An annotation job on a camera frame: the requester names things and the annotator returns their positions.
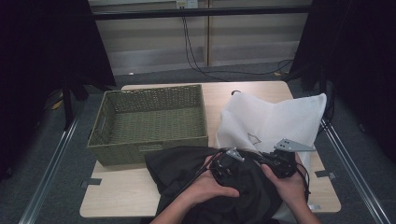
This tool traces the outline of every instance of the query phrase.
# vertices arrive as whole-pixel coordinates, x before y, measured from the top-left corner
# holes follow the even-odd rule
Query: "gray floor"
[[[279,80],[274,74],[243,75],[230,73],[243,71],[265,73],[277,69],[277,63],[255,63],[216,67],[218,72],[207,75],[227,81]],[[133,76],[116,76],[120,89],[127,84],[172,83],[172,82],[209,82],[218,79],[205,76],[191,69],[146,73]],[[303,97],[300,80],[288,83],[295,98]],[[95,115],[103,94],[92,89],[86,102],[75,102],[74,108],[83,108],[77,128],[63,155],[56,176],[50,186],[45,201],[39,210],[35,223],[137,223],[139,218],[103,218],[88,219],[81,217],[79,208],[85,193],[80,187],[81,181],[89,178],[95,162],[94,156],[86,145]],[[389,218],[396,221],[396,167],[379,149],[370,134],[362,133],[356,116],[339,98],[335,100],[335,113],[332,125],[340,134],[349,154],[359,167],[361,174],[373,190],[375,196],[387,212]],[[47,110],[41,124],[37,127],[27,153],[14,167],[10,179],[0,183],[0,223],[18,223],[35,189],[42,178],[51,156],[58,146],[64,128],[64,111]],[[334,189],[342,204],[336,214],[318,214],[323,223],[377,223],[354,188],[349,174],[329,141],[325,132],[318,135],[315,143],[318,153],[327,171],[335,172],[332,180]]]

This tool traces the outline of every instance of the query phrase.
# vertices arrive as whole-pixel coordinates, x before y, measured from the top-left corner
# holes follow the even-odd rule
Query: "table top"
[[[220,111],[231,98],[232,91],[255,95],[267,102],[277,103],[292,99],[289,87],[282,81],[210,82],[201,83],[209,146],[215,145],[215,134],[220,124]],[[123,90],[159,88],[181,84],[128,85]],[[329,177],[317,177],[316,171],[325,170],[319,154],[311,153],[309,204],[313,212],[335,213],[341,204]],[[160,194],[145,164],[102,166],[96,162],[92,178],[100,178],[100,185],[89,185],[80,207],[83,217],[152,217]]]

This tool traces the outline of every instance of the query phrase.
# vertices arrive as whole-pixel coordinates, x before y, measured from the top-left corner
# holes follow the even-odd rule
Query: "black fabric bag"
[[[157,215],[203,166],[205,158],[216,153],[211,147],[174,147],[146,155],[146,164],[161,199]],[[216,197],[193,207],[183,223],[267,223],[282,204],[273,183],[260,166],[245,158],[236,177],[240,197]]]

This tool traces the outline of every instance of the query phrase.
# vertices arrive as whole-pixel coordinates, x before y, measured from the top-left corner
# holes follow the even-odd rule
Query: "green wicker basket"
[[[201,85],[106,91],[88,149],[104,165],[145,162],[153,150],[207,147]]]

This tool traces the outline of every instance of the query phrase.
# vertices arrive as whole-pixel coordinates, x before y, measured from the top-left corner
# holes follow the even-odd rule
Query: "white bag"
[[[286,100],[277,104],[253,95],[236,92],[221,111],[216,147],[241,147],[271,152],[283,138],[312,147],[326,105],[326,95]],[[298,153],[310,169],[310,153]],[[289,208],[282,204],[273,218],[295,222]]]

